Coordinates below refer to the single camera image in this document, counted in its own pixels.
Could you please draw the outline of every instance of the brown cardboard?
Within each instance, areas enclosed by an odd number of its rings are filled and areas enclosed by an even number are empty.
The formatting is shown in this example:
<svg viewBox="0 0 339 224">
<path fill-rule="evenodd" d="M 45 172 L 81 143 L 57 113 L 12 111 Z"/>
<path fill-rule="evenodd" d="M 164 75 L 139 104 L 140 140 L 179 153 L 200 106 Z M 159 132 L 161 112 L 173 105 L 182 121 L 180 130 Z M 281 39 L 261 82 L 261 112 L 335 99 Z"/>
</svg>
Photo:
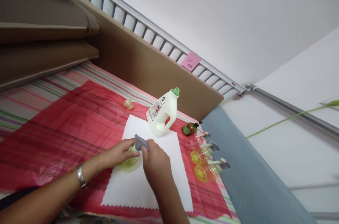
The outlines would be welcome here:
<svg viewBox="0 0 339 224">
<path fill-rule="evenodd" d="M 82 38 L 100 28 L 73 0 L 0 1 L 0 44 Z"/>
<path fill-rule="evenodd" d="M 218 91 L 87 0 L 75 1 L 100 23 L 99 34 L 85 39 L 100 52 L 100 58 L 93 60 L 95 65 L 156 98 L 179 87 L 178 110 L 197 120 L 202 120 L 224 99 Z"/>
<path fill-rule="evenodd" d="M 2 45 L 0 91 L 97 57 L 99 51 L 81 39 Z"/>
</svg>

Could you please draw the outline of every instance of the green cable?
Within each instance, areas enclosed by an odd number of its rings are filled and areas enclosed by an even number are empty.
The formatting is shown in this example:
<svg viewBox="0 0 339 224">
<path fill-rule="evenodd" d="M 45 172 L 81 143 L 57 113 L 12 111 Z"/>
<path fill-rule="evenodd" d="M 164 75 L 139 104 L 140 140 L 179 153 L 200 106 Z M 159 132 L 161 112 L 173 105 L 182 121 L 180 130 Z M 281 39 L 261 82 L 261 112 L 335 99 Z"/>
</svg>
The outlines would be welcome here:
<svg viewBox="0 0 339 224">
<path fill-rule="evenodd" d="M 322 107 L 315 108 L 315 109 L 311 109 L 311 110 L 307 110 L 307 111 L 301 112 L 301 113 L 299 113 L 299 114 L 296 114 L 296 115 L 294 115 L 294 116 L 291 116 L 291 117 L 289 117 L 289 118 L 286 118 L 286 119 L 284 119 L 284 120 L 281 120 L 280 122 L 277 122 L 277 123 L 275 123 L 275 124 L 273 124 L 273 125 L 271 125 L 271 126 L 268 126 L 267 128 L 262 129 L 261 131 L 258 131 L 258 132 L 256 132 L 256 133 L 254 133 L 254 134 L 248 136 L 247 138 L 250 138 L 250 137 L 252 137 L 252 136 L 255 136 L 255 135 L 257 135 L 257 134 L 259 134 L 259 133 L 261 133 L 261 132 L 263 132 L 263 131 L 266 131 L 266 130 L 272 128 L 273 126 L 276 126 L 276 125 L 278 125 L 278 124 L 280 124 L 280 123 L 282 123 L 282 122 L 285 122 L 285 121 L 287 121 L 287 120 L 290 120 L 290 119 L 292 119 L 292 118 L 294 118 L 294 117 L 300 116 L 300 115 L 305 114 L 305 113 L 308 113 L 308 112 L 316 111 L 316 110 L 319 110 L 319 109 L 323 109 L 323 108 L 327 108 L 327 107 L 332 107 L 332 106 L 339 106 L 339 101 L 332 101 L 332 102 L 330 102 L 329 104 L 326 104 L 326 105 L 324 105 L 324 106 L 322 106 Z"/>
</svg>

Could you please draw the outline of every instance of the white plastic bottle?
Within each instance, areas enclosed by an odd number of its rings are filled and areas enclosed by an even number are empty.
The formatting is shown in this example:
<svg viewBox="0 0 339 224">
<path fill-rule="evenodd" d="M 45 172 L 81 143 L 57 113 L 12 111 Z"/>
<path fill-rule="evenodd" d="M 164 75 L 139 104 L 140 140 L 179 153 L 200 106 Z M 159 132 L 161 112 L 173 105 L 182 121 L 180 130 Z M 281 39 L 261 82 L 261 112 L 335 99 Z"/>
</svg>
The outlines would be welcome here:
<svg viewBox="0 0 339 224">
<path fill-rule="evenodd" d="M 177 119 L 179 88 L 172 89 L 157 100 L 147 111 L 148 124 L 156 137 L 164 135 Z"/>
</svg>

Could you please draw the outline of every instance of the human hand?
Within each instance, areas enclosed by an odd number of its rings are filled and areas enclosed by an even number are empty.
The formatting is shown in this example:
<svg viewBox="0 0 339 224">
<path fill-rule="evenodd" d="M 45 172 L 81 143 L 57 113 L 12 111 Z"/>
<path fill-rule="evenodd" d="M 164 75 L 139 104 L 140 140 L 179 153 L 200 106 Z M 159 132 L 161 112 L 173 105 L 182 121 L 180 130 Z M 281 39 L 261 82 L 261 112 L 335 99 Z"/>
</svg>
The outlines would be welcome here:
<svg viewBox="0 0 339 224">
<path fill-rule="evenodd" d="M 124 139 L 117 143 L 114 147 L 99 154 L 103 169 L 113 168 L 129 158 L 139 157 L 139 152 L 128 150 L 136 142 L 137 140 L 135 138 Z"/>
<path fill-rule="evenodd" d="M 147 181 L 156 194 L 163 191 L 162 188 L 169 188 L 175 184 L 170 158 L 153 139 L 149 139 L 147 142 L 149 152 L 144 146 L 141 147 L 143 166 Z"/>
</svg>

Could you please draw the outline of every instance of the amber bottle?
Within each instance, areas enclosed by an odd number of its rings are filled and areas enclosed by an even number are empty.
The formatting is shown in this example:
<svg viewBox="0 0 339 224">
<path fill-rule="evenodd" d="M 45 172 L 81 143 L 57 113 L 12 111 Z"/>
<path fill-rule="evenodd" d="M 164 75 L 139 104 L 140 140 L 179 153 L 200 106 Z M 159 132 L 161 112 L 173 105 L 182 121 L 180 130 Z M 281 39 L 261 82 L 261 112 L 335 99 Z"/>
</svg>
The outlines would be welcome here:
<svg viewBox="0 0 339 224">
<path fill-rule="evenodd" d="M 197 132 L 197 128 L 199 127 L 199 124 L 198 123 L 188 123 L 186 124 L 185 126 L 183 126 L 183 133 L 186 135 L 186 136 L 190 136 L 190 135 L 193 135 Z"/>
</svg>

